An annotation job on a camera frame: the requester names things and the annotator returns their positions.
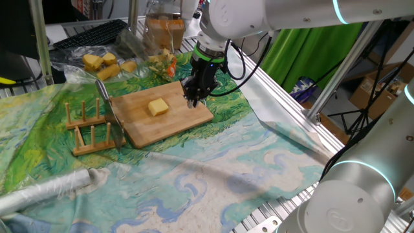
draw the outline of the green backdrop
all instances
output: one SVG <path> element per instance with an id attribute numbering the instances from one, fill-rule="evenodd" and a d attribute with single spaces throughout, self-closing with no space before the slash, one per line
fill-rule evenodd
<path id="1" fill-rule="evenodd" d="M 344 59 L 361 29 L 361 23 L 321 28 L 284 29 L 269 50 L 262 69 L 286 92 L 301 76 L 316 81 Z M 336 69 L 318 86 L 324 88 Z"/>

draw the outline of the knife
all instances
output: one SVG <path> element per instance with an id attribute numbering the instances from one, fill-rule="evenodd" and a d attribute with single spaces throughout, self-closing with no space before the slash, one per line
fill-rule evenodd
<path id="1" fill-rule="evenodd" d="M 111 135 L 114 140 L 116 149 L 118 150 L 118 152 L 121 152 L 122 141 L 124 139 L 124 129 L 122 129 L 119 119 L 115 116 L 104 83 L 101 80 L 97 80 L 95 81 L 95 84 L 105 104 L 105 120 L 106 122 L 111 123 Z"/>

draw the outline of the knife handle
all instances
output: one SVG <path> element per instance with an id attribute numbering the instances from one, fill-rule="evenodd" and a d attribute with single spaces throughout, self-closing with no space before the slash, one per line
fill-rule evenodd
<path id="1" fill-rule="evenodd" d="M 98 88 L 99 94 L 102 96 L 104 101 L 109 100 L 108 92 L 106 91 L 105 85 L 101 80 L 95 81 L 96 87 Z"/>

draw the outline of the glowing blue ring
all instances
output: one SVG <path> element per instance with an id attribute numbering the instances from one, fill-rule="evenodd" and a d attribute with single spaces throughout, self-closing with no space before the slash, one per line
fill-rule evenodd
<path id="1" fill-rule="evenodd" d="M 413 98 L 413 96 L 409 93 L 409 91 L 408 91 L 408 85 L 406 86 L 406 88 L 404 88 L 404 92 L 406 93 L 406 96 L 407 96 L 407 98 L 408 98 L 408 100 L 412 103 L 412 104 L 414 104 L 414 98 Z"/>
<path id="2" fill-rule="evenodd" d="M 335 167 L 336 165 L 339 165 L 339 164 L 343 164 L 343 163 L 346 163 L 346 162 L 354 162 L 354 163 L 357 163 L 357 164 L 361 164 L 361 165 L 364 165 L 364 166 L 367 166 L 368 168 L 371 168 L 372 170 L 374 170 L 374 171 L 376 171 L 376 172 L 378 172 L 387 182 L 388 182 L 388 184 L 390 185 L 390 187 L 391 187 L 391 189 L 392 189 L 392 191 L 393 191 L 393 194 L 394 194 L 394 201 L 396 201 L 397 200 L 397 197 L 396 197 L 396 195 L 395 195 L 395 190 L 394 190 L 394 186 L 391 184 L 391 181 L 389 181 L 389 179 L 382 173 L 382 172 L 380 172 L 380 170 L 378 170 L 378 169 L 376 169 L 376 168 L 374 168 L 373 166 L 371 166 L 371 165 L 369 165 L 369 164 L 366 164 L 366 163 L 364 163 L 364 162 L 360 162 L 360 161 L 342 161 L 342 162 L 339 162 L 339 163 L 337 163 L 337 164 L 335 164 L 333 167 Z"/>
<path id="3" fill-rule="evenodd" d="M 332 2 L 334 3 L 335 13 L 336 13 L 336 16 L 338 17 L 339 21 L 341 21 L 341 23 L 343 23 L 343 24 L 348 24 L 343 19 L 342 15 L 341 15 L 341 11 L 339 10 L 338 0 L 332 0 Z"/>

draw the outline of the metal pole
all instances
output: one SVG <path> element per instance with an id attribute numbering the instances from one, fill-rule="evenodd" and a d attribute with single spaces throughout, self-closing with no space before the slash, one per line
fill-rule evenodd
<path id="1" fill-rule="evenodd" d="M 49 47 L 47 45 L 45 19 L 43 17 L 43 7 L 41 0 L 30 0 L 30 10 L 32 12 L 34 30 L 41 65 L 41 72 L 47 85 L 54 84 L 52 77 L 52 67 L 50 66 Z"/>
<path id="2" fill-rule="evenodd" d="M 328 102 L 333 92 L 335 92 L 335 90 L 338 88 L 342 79 L 348 73 L 349 69 L 351 69 L 351 66 L 358 59 L 359 55 L 365 49 L 371 38 L 375 35 L 375 32 L 381 26 L 382 22 L 382 20 L 372 21 L 367 24 L 364 31 L 361 33 L 360 37 L 357 39 L 354 46 L 352 47 L 351 51 L 349 51 L 347 57 L 339 66 L 338 70 L 331 78 L 330 82 L 325 87 L 325 89 L 322 91 L 319 98 L 316 100 L 315 104 L 312 106 L 311 109 L 304 109 L 302 111 L 303 114 L 314 124 L 320 124 L 320 111 Z"/>
<path id="3" fill-rule="evenodd" d="M 138 25 L 138 6 L 139 0 L 129 0 L 128 25 L 129 30 L 136 35 L 136 27 Z"/>

